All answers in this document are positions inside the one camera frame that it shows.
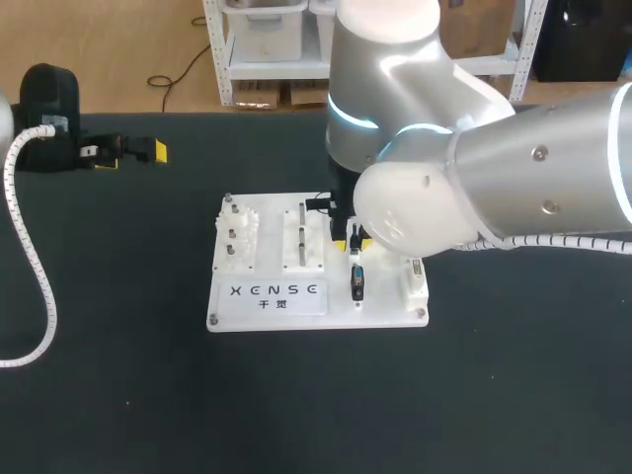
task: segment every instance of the label sticker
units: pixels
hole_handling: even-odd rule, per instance
[[[219,287],[220,316],[317,316],[327,312],[327,283],[311,280],[237,280]]]

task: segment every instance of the black device with yellow plug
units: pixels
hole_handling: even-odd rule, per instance
[[[64,131],[54,140],[28,143],[20,154],[18,170],[52,173],[77,168],[116,169],[124,155],[133,155],[142,162],[167,162],[167,147],[155,138],[85,134],[81,130],[79,84],[67,69],[50,64],[33,66],[22,80],[20,104],[11,109],[16,136],[41,124]]]

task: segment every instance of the cardboard box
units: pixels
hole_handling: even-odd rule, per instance
[[[515,0],[439,0],[443,47],[452,58],[502,54]]]
[[[327,79],[291,81],[290,90],[293,106],[327,104],[329,81]]]
[[[278,81],[235,81],[233,102],[244,109],[270,110],[278,107]]]

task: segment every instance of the screw hole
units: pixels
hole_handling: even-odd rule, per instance
[[[560,211],[560,204],[552,200],[546,200],[542,204],[542,210],[549,215],[557,214]]]

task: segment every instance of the wooden floor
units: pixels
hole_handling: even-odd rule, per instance
[[[201,0],[0,0],[0,87],[17,102],[25,71],[38,62],[72,70],[82,112],[159,112],[164,90],[153,74],[178,77],[206,45]],[[509,90],[509,78],[498,81]],[[525,102],[549,103],[609,84],[538,84]],[[222,108],[210,52],[172,91],[167,112],[231,112]]]

